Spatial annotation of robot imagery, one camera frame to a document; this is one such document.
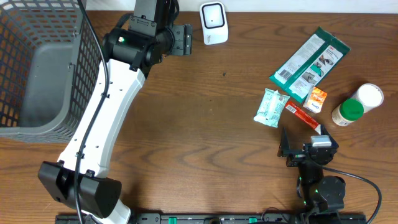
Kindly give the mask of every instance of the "basket bottom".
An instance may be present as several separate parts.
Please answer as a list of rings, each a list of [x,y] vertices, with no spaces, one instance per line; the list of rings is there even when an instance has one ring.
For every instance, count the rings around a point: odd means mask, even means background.
[[[61,111],[72,59],[72,43],[44,44],[34,53],[30,66],[19,127],[39,127]]]

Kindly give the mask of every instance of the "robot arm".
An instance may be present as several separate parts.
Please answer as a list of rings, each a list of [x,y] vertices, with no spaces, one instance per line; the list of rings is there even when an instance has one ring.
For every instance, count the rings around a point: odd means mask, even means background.
[[[39,170],[39,179],[54,200],[70,208],[76,208],[77,184],[82,212],[94,215],[104,224],[127,223],[131,214],[119,199],[121,183],[107,178],[107,175],[114,143],[134,97],[151,67],[162,62],[163,54],[191,54],[191,25],[173,25],[178,15],[176,2],[137,0],[134,15],[129,16],[129,30],[117,26],[106,34],[103,48],[109,89],[91,131],[83,142],[103,97],[106,81],[103,65],[99,65],[94,92],[72,140],[57,163],[43,162]],[[75,170],[82,143],[80,170]]]

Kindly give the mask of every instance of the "green lid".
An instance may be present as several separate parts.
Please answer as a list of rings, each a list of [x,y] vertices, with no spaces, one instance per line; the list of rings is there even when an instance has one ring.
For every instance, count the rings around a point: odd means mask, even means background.
[[[348,99],[340,105],[340,113],[344,119],[356,121],[362,117],[364,109],[358,100]]]

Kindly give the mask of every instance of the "white barcode scanner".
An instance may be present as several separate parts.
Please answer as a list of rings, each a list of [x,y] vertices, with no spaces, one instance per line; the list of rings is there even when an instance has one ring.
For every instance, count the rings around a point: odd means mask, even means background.
[[[200,19],[206,45],[219,44],[228,40],[228,23],[223,3],[215,1],[202,4]]]

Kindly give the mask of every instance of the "white device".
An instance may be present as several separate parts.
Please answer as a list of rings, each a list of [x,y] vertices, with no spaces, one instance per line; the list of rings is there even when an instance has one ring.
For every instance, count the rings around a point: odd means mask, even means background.
[[[138,69],[136,72],[133,72],[129,67],[130,65],[127,63],[113,59],[109,60],[109,97],[105,99],[95,119],[83,151],[84,159],[81,160],[80,170],[76,170],[76,172],[85,174],[87,170],[92,170],[95,172],[94,177],[96,178],[106,178],[108,176],[109,163],[115,140],[132,100],[145,82],[145,76],[141,70]],[[67,148],[58,158],[58,161],[64,162],[64,168],[75,170],[76,152],[79,150],[83,136],[94,116],[96,107],[104,92],[104,87],[105,74],[101,62],[93,95],[91,96],[76,133],[73,135]],[[126,224],[129,221],[130,215],[130,208],[125,206],[119,199],[109,217],[103,219],[98,217],[95,218],[103,224]]]
[[[206,45],[219,44],[228,40],[228,23],[223,3],[215,1],[202,4],[200,19]]]

